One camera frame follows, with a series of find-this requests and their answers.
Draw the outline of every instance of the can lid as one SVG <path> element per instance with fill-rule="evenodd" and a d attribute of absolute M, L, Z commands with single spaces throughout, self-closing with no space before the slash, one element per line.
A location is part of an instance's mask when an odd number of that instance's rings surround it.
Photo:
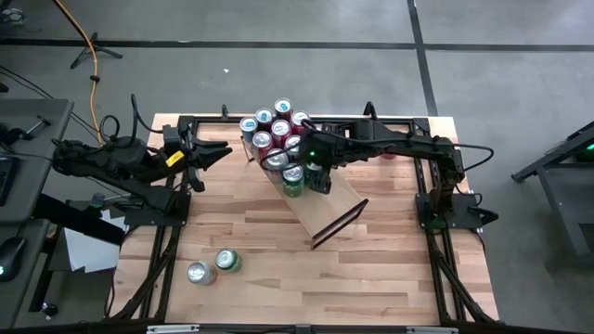
<path fill-rule="evenodd" d="M 295 182 L 295 181 L 301 180 L 301 178 L 303 177 L 303 168 L 301 168 L 301 166 L 296 165 L 295 163 L 292 163 L 290 166 L 294 166 L 294 167 L 283 171 L 282 177 L 284 177 L 285 180 L 290 181 L 290 182 Z"/>
<path fill-rule="evenodd" d="M 260 108 L 256 111 L 256 121 L 261 123 L 272 122 L 272 110 L 269 108 Z"/>
<path fill-rule="evenodd" d="M 285 149 L 299 143 L 300 140 L 301 137 L 299 135 L 291 135 L 289 138 L 287 138 L 287 141 L 285 141 Z M 299 147 L 291 148 L 289 152 L 299 153 Z"/>
<path fill-rule="evenodd" d="M 257 132 L 253 135 L 252 143 L 257 148 L 265 148 L 272 142 L 272 136 L 266 131 Z"/>
<path fill-rule="evenodd" d="M 219 268 L 228 268 L 235 262 L 235 254 L 231 250 L 221 250 L 216 255 L 216 265 Z"/>
<path fill-rule="evenodd" d="M 275 110 L 280 113 L 291 111 L 291 101 L 286 97 L 279 98 L 275 102 Z"/>
<path fill-rule="evenodd" d="M 196 262 L 189 266 L 187 269 L 187 277 L 191 281 L 199 281 L 206 276 L 208 269 L 203 262 Z"/>
<path fill-rule="evenodd" d="M 274 153 L 281 151 L 282 149 L 280 148 L 273 148 L 270 150 L 270 152 L 268 152 L 268 155 L 272 155 Z M 287 163 L 287 161 L 289 161 L 287 153 L 278 154 L 277 156 L 266 159 L 266 163 L 271 167 L 284 166 Z"/>
<path fill-rule="evenodd" d="M 239 121 L 239 128 L 245 132 L 253 131 L 258 127 L 258 122 L 253 117 L 244 117 Z"/>
<path fill-rule="evenodd" d="M 307 164 L 307 169 L 310 169 L 310 170 L 312 170 L 312 171 L 320 171 L 320 170 L 322 169 L 322 166 L 320 166 L 320 165 L 316 165 L 316 164 L 315 164 L 315 163 L 313 163 L 313 162 L 309 162 L 309 163 Z"/>
<path fill-rule="evenodd" d="M 272 133 L 275 135 L 286 135 L 291 131 L 289 122 L 285 120 L 278 120 L 272 123 Z"/>
<path fill-rule="evenodd" d="M 291 116 L 291 122 L 301 125 L 301 120 L 309 120 L 309 114 L 305 110 L 295 110 Z"/>

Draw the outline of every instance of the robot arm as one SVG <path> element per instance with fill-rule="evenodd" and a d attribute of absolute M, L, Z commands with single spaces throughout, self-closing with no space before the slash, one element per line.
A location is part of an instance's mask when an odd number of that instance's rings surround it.
<path fill-rule="evenodd" d="M 392 131 L 372 120 L 323 124 L 321 131 L 312 123 L 307 125 L 298 160 L 322 167 L 323 173 L 314 177 L 310 184 L 315 191 L 329 193 L 330 168 L 367 161 L 382 154 L 396 154 L 436 162 L 439 184 L 430 193 L 433 211 L 451 211 L 452 194 L 456 184 L 464 179 L 464 167 L 460 151 L 448 138 Z"/>
<path fill-rule="evenodd" d="M 197 170 L 206 171 L 232 149 L 225 141 L 195 138 L 191 125 L 180 129 L 165 125 L 162 133 L 164 145 L 159 149 L 129 136 L 112 138 L 101 148 L 80 141 L 54 141 L 53 168 L 65 175 L 93 177 L 130 192 L 152 209 L 166 212 L 174 200 L 174 190 L 151 183 L 187 171 L 191 187 L 204 191 Z"/>

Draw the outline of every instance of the orange cable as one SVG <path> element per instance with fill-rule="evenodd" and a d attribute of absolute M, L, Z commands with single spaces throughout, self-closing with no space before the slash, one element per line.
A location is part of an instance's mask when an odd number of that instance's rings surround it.
<path fill-rule="evenodd" d="M 78 24 L 76 19 L 74 19 L 74 17 L 71 15 L 71 13 L 68 11 L 68 9 L 66 9 L 66 7 L 64 5 L 62 5 L 62 3 L 59 2 L 59 0 L 56 0 L 56 3 L 64 11 L 66 16 L 68 16 L 68 18 L 72 21 L 72 23 L 74 23 L 74 25 L 79 29 L 79 32 L 82 33 L 84 41 L 88 45 L 89 49 L 91 50 L 91 54 L 93 55 L 93 64 L 95 66 L 93 75 L 97 77 L 98 62 L 97 62 L 97 54 L 95 53 L 95 48 L 93 47 L 93 44 L 91 43 L 89 38 L 86 36 L 86 33 L 84 33 L 83 28 L 81 28 L 81 26 Z M 99 141 L 99 144 L 103 145 L 103 140 L 102 140 L 101 135 L 98 131 L 99 125 L 97 124 L 97 117 L 95 116 L 95 91 L 96 90 L 97 90 L 97 82 L 93 80 L 93 87 L 91 88 L 91 97 L 89 98 L 89 106 L 91 107 L 91 116 L 93 116 L 93 123 L 95 124 L 95 131 L 97 131 L 97 140 Z"/>

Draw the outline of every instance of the red soda can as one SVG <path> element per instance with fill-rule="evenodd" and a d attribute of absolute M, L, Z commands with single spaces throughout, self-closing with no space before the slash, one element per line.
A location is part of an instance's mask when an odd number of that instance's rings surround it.
<path fill-rule="evenodd" d="M 274 114 L 269 108 L 260 108 L 256 111 L 256 121 L 258 121 L 258 131 L 270 132 L 270 127 L 274 121 Z"/>
<path fill-rule="evenodd" d="M 295 146 L 295 144 L 299 143 L 300 140 L 301 140 L 300 135 L 292 135 L 289 138 L 287 138 L 284 148 L 287 149 L 287 148 L 293 147 L 293 146 Z M 295 161 L 297 159 L 297 156 L 299 155 L 299 147 L 291 148 L 290 150 L 287 151 L 287 155 L 289 156 L 290 161 Z"/>
<path fill-rule="evenodd" d="M 291 115 L 291 132 L 294 135 L 303 135 L 305 132 L 302 120 L 309 120 L 309 114 L 305 110 L 295 110 Z"/>
<path fill-rule="evenodd" d="M 277 112 L 278 118 L 288 122 L 291 120 L 291 114 L 293 113 L 293 105 L 288 98 L 282 97 L 279 98 L 277 102 L 275 102 L 275 111 Z"/>
<path fill-rule="evenodd" d="M 276 120 L 272 123 L 272 139 L 275 141 L 276 148 L 284 148 L 287 138 L 291 135 L 289 122 L 285 120 Z"/>
<path fill-rule="evenodd" d="M 260 162 L 265 157 L 275 144 L 272 140 L 272 135 L 266 131 L 259 131 L 253 135 L 253 151 L 255 153 L 255 159 Z"/>

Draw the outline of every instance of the wire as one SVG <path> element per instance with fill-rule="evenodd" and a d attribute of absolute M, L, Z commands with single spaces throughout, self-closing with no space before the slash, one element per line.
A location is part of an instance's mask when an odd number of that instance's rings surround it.
<path fill-rule="evenodd" d="M 15 83 L 20 84 L 21 86 L 33 91 L 35 94 L 43 97 L 43 98 L 48 98 L 48 99 L 54 99 L 54 97 L 47 93 L 46 90 L 44 90 L 43 88 L 41 88 L 40 86 L 38 86 L 37 84 L 31 82 L 30 80 L 28 80 L 27 78 L 23 77 L 22 75 L 19 75 L 18 73 L 15 73 L 14 71 L 11 71 L 9 69 L 7 69 L 6 67 L 0 65 L 0 73 L 5 75 L 6 77 L 12 79 Z M 21 80 L 27 82 L 28 84 L 32 85 L 33 87 L 28 86 L 25 83 L 22 83 L 20 80 L 18 80 L 17 78 L 15 78 L 14 76 L 20 78 Z M 89 129 L 97 132 L 97 129 L 94 128 L 93 126 L 91 126 L 89 123 L 87 123 L 85 120 L 83 120 L 82 117 L 80 117 L 76 112 L 72 111 L 71 112 L 71 118 L 73 121 L 75 121 L 76 123 L 78 123 L 79 125 L 81 125 L 85 131 L 87 133 L 89 133 L 91 136 L 93 136 L 93 138 L 98 142 L 97 138 L 95 137 L 95 135 L 93 133 L 91 133 L 89 131 Z"/>
<path fill-rule="evenodd" d="M 142 117 L 140 117 L 140 113 L 138 112 L 138 105 L 136 104 L 136 95 L 132 94 L 130 95 L 130 99 L 132 100 L 132 111 L 134 113 L 134 118 L 135 118 L 135 122 L 136 120 L 138 120 L 140 122 L 140 124 L 142 125 L 142 127 L 144 127 L 145 129 L 149 130 L 150 132 L 154 133 L 154 134 L 162 134 L 163 131 L 162 130 L 154 130 L 152 128 L 150 128 L 150 126 L 148 126 L 145 121 L 142 119 Z"/>
<path fill-rule="evenodd" d="M 113 190 L 113 189 L 111 189 L 111 188 L 107 187 L 107 186 L 104 186 L 104 185 L 102 185 L 101 183 L 99 183 L 97 180 L 94 180 L 94 179 L 92 179 L 92 178 L 90 178 L 90 177 L 88 177 L 88 176 L 86 176 L 85 178 L 86 178 L 86 179 L 88 179 L 88 180 L 91 180 L 91 181 L 95 182 L 96 184 L 98 184 L 98 185 L 100 185 L 100 186 L 104 187 L 105 189 L 107 189 L 107 190 L 111 191 L 111 192 L 112 192 L 112 193 L 114 193 L 114 194 L 120 195 L 120 197 L 127 198 L 127 197 L 129 197 L 129 196 L 130 196 L 129 194 L 128 194 L 128 195 L 124 195 L 124 194 L 121 194 L 121 193 L 119 193 L 119 192 L 117 192 L 117 191 L 115 191 L 115 190 Z"/>
<path fill-rule="evenodd" d="M 5 149 L 6 152 L 0 152 L 0 155 L 6 154 L 6 155 L 13 155 L 13 156 L 33 157 L 33 158 L 44 159 L 44 160 L 54 163 L 53 160 L 51 160 L 47 157 L 44 157 L 44 156 L 40 156 L 40 155 L 36 155 L 36 154 L 29 154 L 29 153 L 17 153 L 15 151 L 7 148 L 6 146 L 2 146 L 2 148 Z"/>
<path fill-rule="evenodd" d="M 105 135 L 105 122 L 107 120 L 113 120 L 115 122 L 115 132 L 113 133 L 113 135 Z M 102 120 L 101 120 L 101 124 L 99 125 L 99 133 L 101 134 L 101 138 L 103 138 L 103 140 L 105 140 L 106 143 L 112 142 L 112 138 L 117 138 L 118 135 L 120 134 L 120 121 L 118 121 L 118 118 L 113 116 L 113 115 L 107 115 L 105 116 Z"/>
<path fill-rule="evenodd" d="M 458 188 L 458 185 L 456 185 L 456 190 L 458 191 L 458 193 L 459 193 L 460 195 L 464 195 L 464 196 L 472 196 L 472 197 L 476 197 L 476 196 L 478 196 L 478 197 L 479 197 L 479 200 L 478 200 L 478 202 L 476 203 L 476 206 L 479 206 L 479 205 L 481 205 L 481 203 L 483 202 L 483 194 L 481 194 L 481 193 L 465 193 L 465 192 L 462 192 L 462 190 L 460 190 L 460 188 Z"/>
<path fill-rule="evenodd" d="M 39 91 L 35 90 L 34 88 L 32 88 L 32 87 L 30 87 L 30 86 L 28 86 L 28 85 L 26 85 L 26 84 L 24 84 L 24 83 L 20 82 L 19 80 L 17 80 L 17 78 L 15 78 L 14 76 L 12 76 L 12 75 L 10 75 L 10 74 L 8 74 L 8 73 L 5 73 L 5 72 L 3 72 L 3 71 L 0 71 L 0 74 L 2 74 L 2 75 L 4 75 L 4 76 L 6 76 L 6 77 L 8 77 L 8 78 L 12 79 L 12 80 L 13 80 L 15 83 L 17 83 L 17 84 L 20 84 L 21 86 L 23 86 L 23 87 L 25 87 L 25 88 L 27 88 L 27 89 L 29 89 L 29 90 L 33 91 L 34 93 L 36 93 L 37 95 L 39 95 L 39 96 L 41 96 L 41 97 L 43 97 L 43 98 L 49 98 L 49 97 L 47 97 L 47 96 L 43 95 L 41 92 L 39 92 Z"/>
<path fill-rule="evenodd" d="M 471 145 L 471 144 L 453 144 L 452 145 L 455 148 L 475 148 L 475 149 L 482 149 L 482 150 L 486 150 L 489 152 L 489 156 L 484 158 L 481 161 L 476 162 L 475 164 L 471 165 L 470 167 L 466 167 L 464 168 L 464 172 L 467 172 L 469 170 L 471 170 L 472 168 L 478 167 L 482 164 L 484 164 L 487 161 L 490 161 L 491 158 L 493 158 L 493 156 L 495 155 L 495 150 L 492 148 L 488 148 L 488 147 L 484 147 L 484 146 L 480 146 L 480 145 Z"/>
<path fill-rule="evenodd" d="M 25 77 L 23 77 L 23 76 L 21 76 L 21 75 L 19 75 L 19 74 L 15 73 L 14 71 L 11 71 L 11 70 L 7 69 L 5 66 L 2 66 L 2 65 L 0 65 L 0 69 L 2 69 L 2 70 L 4 70 L 4 71 L 7 71 L 8 73 L 10 73 L 10 74 L 12 74 L 12 75 L 14 75 L 14 76 L 16 76 L 16 77 L 19 77 L 21 80 L 24 80 L 26 83 L 28 83 L 28 84 L 32 85 L 33 87 L 37 88 L 37 89 L 38 89 L 38 90 L 39 90 L 39 91 L 40 91 L 42 94 L 41 94 L 40 92 L 38 92 L 38 91 L 34 90 L 33 88 L 30 88 L 30 87 L 26 86 L 24 83 L 21 83 L 21 82 L 19 82 L 17 79 L 15 79 L 15 78 L 13 78 L 13 77 L 11 77 L 11 76 L 7 75 L 6 73 L 3 73 L 5 76 L 7 76 L 7 77 L 9 77 L 10 79 L 14 80 L 14 81 L 15 81 L 15 82 L 17 82 L 18 84 L 20 84 L 20 85 L 22 85 L 22 86 L 25 86 L 25 87 L 27 87 L 27 88 L 29 88 L 29 89 L 33 90 L 35 93 L 39 94 L 40 96 L 43 96 L 43 97 L 45 97 L 45 98 L 54 98 L 53 96 L 51 96 L 49 93 L 47 93 L 47 92 L 46 92 L 46 91 L 45 91 L 43 88 L 41 88 L 41 87 L 40 87 L 40 86 L 38 86 L 37 84 L 30 82 L 30 81 L 29 81 L 29 80 L 27 80 Z"/>
<path fill-rule="evenodd" d="M 66 7 L 64 5 L 62 5 L 62 3 L 59 2 L 59 0 L 54 0 L 54 3 L 60 7 L 61 11 L 64 13 L 64 15 L 66 15 L 66 17 L 72 23 L 72 25 L 74 26 L 76 31 L 84 38 L 84 41 L 86 42 L 87 46 L 89 47 L 89 50 L 91 50 L 91 54 L 93 55 L 94 69 L 93 69 L 93 76 L 91 77 L 93 86 L 91 88 L 91 97 L 89 98 L 89 107 L 91 108 L 91 116 L 93 116 L 93 124 L 95 125 L 95 128 L 98 129 L 99 126 L 97 125 L 97 117 L 95 116 L 95 92 L 97 90 L 97 82 L 98 82 L 98 77 L 97 77 L 98 61 L 97 61 L 97 54 L 95 53 L 95 48 L 93 47 L 93 43 L 91 43 L 91 41 L 87 37 L 86 33 L 84 33 L 83 28 L 81 28 L 80 24 L 78 24 L 78 22 L 76 21 L 76 19 L 74 19 L 74 17 L 71 15 L 71 13 L 68 11 L 68 9 L 66 9 Z M 103 144 L 103 142 L 101 141 L 101 135 L 100 135 L 99 131 L 97 131 L 97 141 L 100 144 Z"/>
<path fill-rule="evenodd" d="M 113 306 L 113 301 L 115 301 L 115 271 L 116 269 L 114 268 L 113 271 L 111 272 L 111 300 L 110 300 L 110 296 L 108 296 L 108 298 L 106 298 L 105 303 L 103 304 L 103 315 L 105 318 L 109 318 L 110 317 L 110 313 L 111 313 L 111 306 Z"/>
<path fill-rule="evenodd" d="M 486 252 L 486 247 L 484 246 L 484 240 L 483 240 L 483 236 L 481 236 L 481 234 L 475 230 L 474 228 L 469 228 L 469 230 L 476 236 L 478 237 L 479 241 L 481 242 L 481 245 L 483 246 L 483 252 Z"/>

